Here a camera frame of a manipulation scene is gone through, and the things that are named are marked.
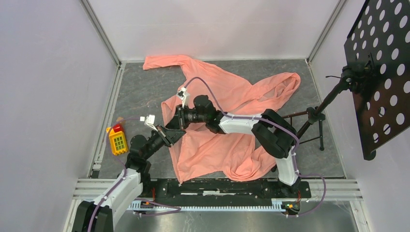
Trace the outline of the salmon pink zip jacket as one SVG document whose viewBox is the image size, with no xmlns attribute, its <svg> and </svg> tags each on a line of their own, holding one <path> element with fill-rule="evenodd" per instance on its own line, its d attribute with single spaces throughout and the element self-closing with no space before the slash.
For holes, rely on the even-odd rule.
<svg viewBox="0 0 410 232">
<path fill-rule="evenodd" d="M 297 73 L 284 72 L 255 84 L 222 68 L 186 55 L 147 56 L 144 70 L 180 66 L 192 97 L 207 95 L 225 112 L 256 115 L 280 109 L 301 84 Z M 186 134 L 170 149 L 180 183 L 221 171 L 233 181 L 251 181 L 276 165 L 273 156 L 255 146 L 252 134 L 215 134 L 203 123 L 189 125 Z"/>
</svg>

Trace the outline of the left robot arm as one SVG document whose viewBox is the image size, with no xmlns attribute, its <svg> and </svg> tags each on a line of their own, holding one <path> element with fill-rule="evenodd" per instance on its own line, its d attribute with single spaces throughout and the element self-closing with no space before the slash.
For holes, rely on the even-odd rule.
<svg viewBox="0 0 410 232">
<path fill-rule="evenodd" d="M 90 202 L 82 201 L 79 204 L 72 231 L 114 231 L 129 205 L 139 196 L 146 197 L 152 191 L 148 158 L 164 146 L 173 146 L 185 134 L 184 130 L 158 125 L 148 138 L 143 135 L 132 137 L 123 171 L 106 191 Z"/>
</svg>

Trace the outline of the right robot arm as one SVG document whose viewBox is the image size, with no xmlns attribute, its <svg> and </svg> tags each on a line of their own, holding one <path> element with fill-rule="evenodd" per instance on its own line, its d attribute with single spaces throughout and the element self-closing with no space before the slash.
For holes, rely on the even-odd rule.
<svg viewBox="0 0 410 232">
<path fill-rule="evenodd" d="M 216 134 L 253 135 L 263 149 L 275 158 L 278 170 L 279 191 L 292 197 L 299 190 L 300 177 L 292 158 L 300 141 L 295 129 L 272 109 L 258 115 L 235 115 L 216 109 L 207 95 L 194 98 L 193 108 L 177 105 L 167 129 L 184 130 L 192 123 L 204 123 Z"/>
</svg>

